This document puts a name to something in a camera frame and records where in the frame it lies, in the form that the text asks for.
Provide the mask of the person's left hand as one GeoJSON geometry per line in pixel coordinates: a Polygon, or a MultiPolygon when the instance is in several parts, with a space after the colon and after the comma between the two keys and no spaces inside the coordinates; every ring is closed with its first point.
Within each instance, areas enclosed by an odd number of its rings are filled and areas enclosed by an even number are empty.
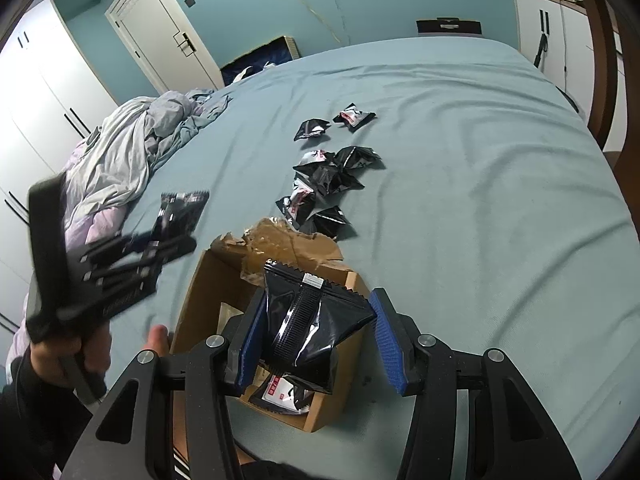
{"type": "Polygon", "coordinates": [[[77,353],[85,357],[88,372],[104,375],[111,366],[112,336],[104,324],[86,340],[80,337],[52,337],[30,345],[30,362],[35,373],[49,384],[68,388],[72,385],[64,372],[62,359],[77,353]]]}

